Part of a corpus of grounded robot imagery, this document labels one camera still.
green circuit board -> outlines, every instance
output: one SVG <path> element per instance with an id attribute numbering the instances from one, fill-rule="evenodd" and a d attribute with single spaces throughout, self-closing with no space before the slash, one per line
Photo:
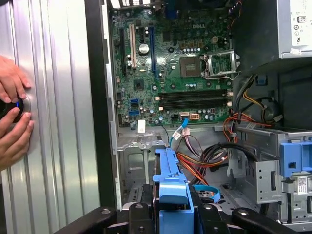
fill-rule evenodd
<path id="1" fill-rule="evenodd" d="M 160 93 L 232 89 L 230 79 L 207 80 L 195 67 L 202 54 L 231 49 L 226 10 L 180 12 L 177 19 L 167 19 L 163 12 L 150 10 L 116 11 L 111 19 L 116 105 L 121 127 L 139 119 L 145 119 L 149 126 L 176 124 L 187 113 L 196 114 L 188 117 L 190 124 L 220 122 L 229 116 L 227 105 L 163 110 L 159 101 Z M 135 69 L 131 38 L 135 39 Z M 148 45 L 148 49 L 141 50 L 142 44 Z M 228 55 L 214 57 L 213 72 L 230 70 L 230 59 Z"/>

blue sata port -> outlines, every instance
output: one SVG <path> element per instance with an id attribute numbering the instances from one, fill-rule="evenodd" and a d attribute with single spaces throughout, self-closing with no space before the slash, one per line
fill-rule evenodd
<path id="1" fill-rule="evenodd" d="M 139 116 L 140 115 L 140 111 L 129 111 L 128 115 L 129 116 Z"/>
<path id="2" fill-rule="evenodd" d="M 131 99 L 130 100 L 130 105 L 139 105 L 139 99 Z"/>

ram slot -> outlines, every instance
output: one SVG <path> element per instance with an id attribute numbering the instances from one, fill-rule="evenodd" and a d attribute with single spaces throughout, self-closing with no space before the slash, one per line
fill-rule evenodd
<path id="1" fill-rule="evenodd" d="M 127 75 L 126 67 L 126 53 L 125 53 L 125 31 L 123 28 L 119 30 L 120 35 L 120 55 L 121 55 L 121 69 L 124 76 Z"/>
<path id="2" fill-rule="evenodd" d="M 136 54 L 136 31 L 133 24 L 129 25 L 130 32 L 130 49 L 131 49 L 131 67 L 137 68 L 137 54 Z"/>
<path id="3" fill-rule="evenodd" d="M 152 72 L 157 78 L 156 74 L 156 57 L 155 57 L 155 30 L 154 27 L 150 27 L 150 43 L 151 43 L 151 62 L 152 62 Z"/>
<path id="4" fill-rule="evenodd" d="M 189 91 L 189 92 L 173 92 L 173 93 L 159 93 L 163 101 L 178 101 L 190 98 L 222 98 L 227 95 L 228 90 L 205 90 L 205 91 Z"/>
<path id="5" fill-rule="evenodd" d="M 193 101 L 176 101 L 176 102 L 164 102 L 160 106 L 163 107 L 165 111 L 174 109 L 205 109 L 205 108 L 215 108 L 220 106 L 226 106 L 227 101 L 223 99 L 215 100 L 193 100 Z"/>

hand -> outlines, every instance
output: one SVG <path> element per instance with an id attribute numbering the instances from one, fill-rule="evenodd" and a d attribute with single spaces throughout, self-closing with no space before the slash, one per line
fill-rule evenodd
<path id="1" fill-rule="evenodd" d="M 0 99 L 5 103 L 16 103 L 18 95 L 21 99 L 25 99 L 24 86 L 31 87 L 24 72 L 11 60 L 0 56 Z"/>
<path id="2" fill-rule="evenodd" d="M 6 134 L 19 112 L 16 107 L 0 120 L 0 171 L 20 160 L 29 148 L 29 138 L 34 128 L 30 113 L 24 113 L 13 130 Z"/>

screw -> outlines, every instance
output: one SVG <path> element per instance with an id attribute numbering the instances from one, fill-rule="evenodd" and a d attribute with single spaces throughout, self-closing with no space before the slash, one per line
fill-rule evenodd
<path id="1" fill-rule="evenodd" d="M 212 206 L 211 205 L 204 205 L 205 209 L 207 210 L 211 210 L 212 209 Z"/>
<path id="2" fill-rule="evenodd" d="M 241 215 L 243 215 L 243 216 L 248 215 L 248 212 L 245 211 L 245 210 L 239 210 L 238 212 L 239 212 Z"/>
<path id="3" fill-rule="evenodd" d="M 102 211 L 102 214 L 103 215 L 107 215 L 107 214 L 109 214 L 111 211 L 109 210 L 109 209 L 104 209 L 103 211 Z"/>

